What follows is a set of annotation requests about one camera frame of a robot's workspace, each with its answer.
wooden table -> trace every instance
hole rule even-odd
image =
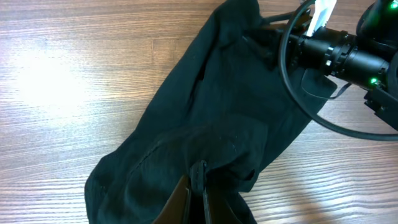
[[[83,186],[223,0],[0,2],[0,223],[86,223]],[[371,0],[339,0],[354,31]],[[263,16],[298,0],[260,1]],[[393,133],[350,88],[321,114]],[[259,223],[397,223],[398,143],[311,123],[243,194]]]

white tag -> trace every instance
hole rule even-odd
[[[320,27],[326,26],[331,13],[336,5],[336,0],[315,1],[315,13],[312,17],[310,27],[305,35],[311,37]]]

black wire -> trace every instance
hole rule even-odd
[[[307,91],[304,86],[303,86],[303,81],[305,76],[307,75],[307,71],[308,69],[305,70],[303,78],[301,78],[301,89],[304,90],[304,92],[306,92],[308,95],[314,96],[316,98],[320,98],[320,99],[324,99],[324,100],[335,100],[337,99],[339,96],[341,96],[352,84],[351,83],[347,83],[345,84],[343,87],[340,88],[340,90],[338,91],[338,93],[336,94],[336,96],[331,96],[331,97],[323,97],[323,96],[317,96],[315,94],[310,93],[309,91]]]
[[[294,27],[294,24],[299,19],[300,15],[307,10],[309,6],[315,3],[315,0],[306,0],[303,4],[298,7],[298,9],[294,12],[293,16],[289,19],[284,34],[282,36],[282,40],[280,41],[279,47],[279,58],[278,58],[278,66],[279,72],[283,79],[284,86],[288,91],[290,97],[295,101],[298,107],[310,118],[312,118],[315,122],[322,125],[325,128],[328,128],[332,131],[335,131],[340,134],[344,134],[353,138],[367,139],[367,140],[376,140],[376,141],[398,141],[398,134],[373,134],[373,133],[364,133],[361,131],[353,131],[350,129],[342,128],[337,126],[321,117],[319,117],[316,113],[313,113],[311,110],[307,108],[305,103],[297,96],[294,92],[292,84],[289,80],[289,75],[287,73],[286,68],[286,50],[287,44],[289,42],[289,35]]]

black fabric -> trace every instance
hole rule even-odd
[[[242,223],[255,223],[238,194],[301,133],[310,119],[289,98],[277,69],[268,70],[242,32],[260,26],[255,0],[229,0],[210,16],[147,107],[136,130],[104,156],[85,186],[90,223],[151,223],[182,175],[204,161]],[[325,100],[307,95],[314,111]],[[330,96],[336,86],[308,71],[306,89]],[[192,186],[201,191],[201,181]]]

wooden surface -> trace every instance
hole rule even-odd
[[[0,223],[86,223],[83,186],[223,0],[0,1]],[[354,31],[371,0],[338,0]],[[263,16],[299,0],[260,1]],[[393,133],[351,88],[321,114]],[[311,123],[243,194],[259,223],[397,223],[398,143]]]

